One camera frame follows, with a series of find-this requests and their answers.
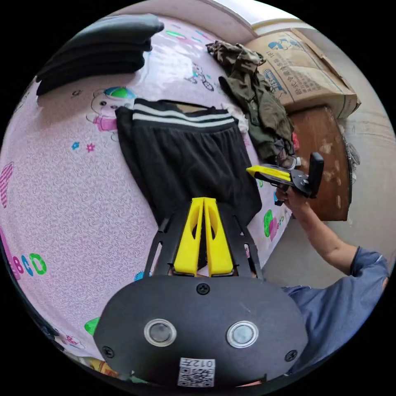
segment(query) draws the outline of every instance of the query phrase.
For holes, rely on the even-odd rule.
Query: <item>waistband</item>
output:
[[[235,119],[227,110],[209,108],[190,113],[184,113],[175,104],[165,102],[152,102],[136,98],[133,106],[132,120],[136,122],[155,123],[156,127],[185,127],[200,132],[209,129],[223,130],[235,125]]]

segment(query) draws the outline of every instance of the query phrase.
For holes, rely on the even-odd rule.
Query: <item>wooden cabinet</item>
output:
[[[345,143],[332,111],[312,108],[290,114],[300,142],[300,170],[308,173],[309,156],[319,152],[324,172],[316,199],[310,205],[322,221],[346,221],[351,200],[351,180]]]

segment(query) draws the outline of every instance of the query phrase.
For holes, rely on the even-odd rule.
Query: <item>black handle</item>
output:
[[[323,157],[319,153],[311,153],[309,159],[309,174],[308,174],[308,185],[311,190],[310,198],[316,198],[319,191],[319,186],[322,181],[322,174],[324,168]]]

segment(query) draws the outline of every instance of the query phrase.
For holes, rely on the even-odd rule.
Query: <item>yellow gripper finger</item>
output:
[[[204,198],[204,208],[209,276],[229,274],[233,270],[233,263],[216,200]]]
[[[193,198],[173,267],[176,272],[197,275],[204,198]]]
[[[255,166],[251,166],[250,168],[247,168],[246,170],[253,177],[255,176],[256,172],[259,172],[259,173],[267,174],[272,177],[277,177],[278,179],[285,180],[288,182],[291,181],[289,172],[285,172],[283,170],[278,170],[267,166],[255,165]]]

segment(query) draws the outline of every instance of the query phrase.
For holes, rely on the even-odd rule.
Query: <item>blue shirt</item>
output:
[[[351,275],[333,285],[283,288],[299,307],[308,333],[308,344],[289,374],[319,362],[349,341],[374,309],[387,277],[386,259],[359,247]]]

